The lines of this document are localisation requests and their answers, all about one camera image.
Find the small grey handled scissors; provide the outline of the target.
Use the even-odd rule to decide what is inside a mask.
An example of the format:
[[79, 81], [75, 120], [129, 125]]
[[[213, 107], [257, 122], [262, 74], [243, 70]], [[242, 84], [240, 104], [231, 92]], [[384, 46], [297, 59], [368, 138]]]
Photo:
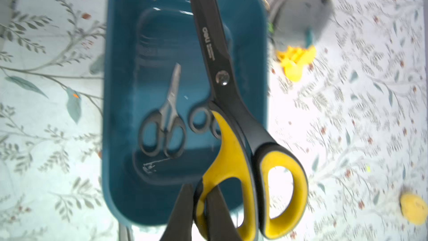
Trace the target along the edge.
[[190, 112], [188, 125], [196, 134], [210, 131], [215, 138], [221, 139], [218, 122], [207, 105], [197, 106]]

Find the small black handled scissors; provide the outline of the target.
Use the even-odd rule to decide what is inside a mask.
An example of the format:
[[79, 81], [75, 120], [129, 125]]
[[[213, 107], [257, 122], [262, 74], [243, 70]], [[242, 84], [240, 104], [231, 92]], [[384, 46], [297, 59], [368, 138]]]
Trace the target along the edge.
[[[164, 104], [159, 109], [150, 113], [140, 125], [138, 143], [140, 150], [146, 156], [156, 157], [160, 152], [163, 152], [167, 158], [175, 159], [181, 157], [184, 153], [187, 141], [187, 129], [183, 118], [179, 116], [176, 108], [180, 78], [181, 65], [176, 63]], [[156, 143], [154, 146], [149, 147], [145, 145], [144, 131], [152, 123], [156, 125]], [[182, 140], [179, 148], [172, 151], [169, 149], [169, 144], [175, 129], [182, 131]]]

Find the yellow black scissors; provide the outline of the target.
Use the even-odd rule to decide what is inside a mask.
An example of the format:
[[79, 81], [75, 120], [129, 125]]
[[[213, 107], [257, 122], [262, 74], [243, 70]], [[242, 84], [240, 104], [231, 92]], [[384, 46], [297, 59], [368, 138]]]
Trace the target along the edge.
[[[215, 186], [236, 178], [243, 192], [244, 220], [236, 228], [241, 240], [254, 241], [259, 234], [269, 240], [281, 238], [298, 225], [305, 212], [309, 193], [306, 173], [299, 160], [274, 140], [242, 100], [217, 0], [191, 0], [191, 7], [211, 86], [208, 108], [221, 131], [220, 151], [195, 192], [193, 218], [201, 235], [208, 238], [206, 197]], [[290, 171], [294, 189], [289, 205], [271, 218], [269, 172], [274, 167]]]

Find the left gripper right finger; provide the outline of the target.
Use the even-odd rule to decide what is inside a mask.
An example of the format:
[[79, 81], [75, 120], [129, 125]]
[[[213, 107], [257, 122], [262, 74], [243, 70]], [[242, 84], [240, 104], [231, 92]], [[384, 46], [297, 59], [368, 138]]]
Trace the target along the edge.
[[241, 241], [218, 186], [215, 186], [206, 197], [205, 218], [209, 241]]

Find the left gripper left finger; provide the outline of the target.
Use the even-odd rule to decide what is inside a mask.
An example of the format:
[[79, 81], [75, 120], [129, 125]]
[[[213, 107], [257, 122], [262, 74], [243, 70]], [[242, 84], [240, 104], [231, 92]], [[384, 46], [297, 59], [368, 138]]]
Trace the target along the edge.
[[193, 224], [193, 186], [184, 184], [176, 199], [160, 241], [191, 241]]

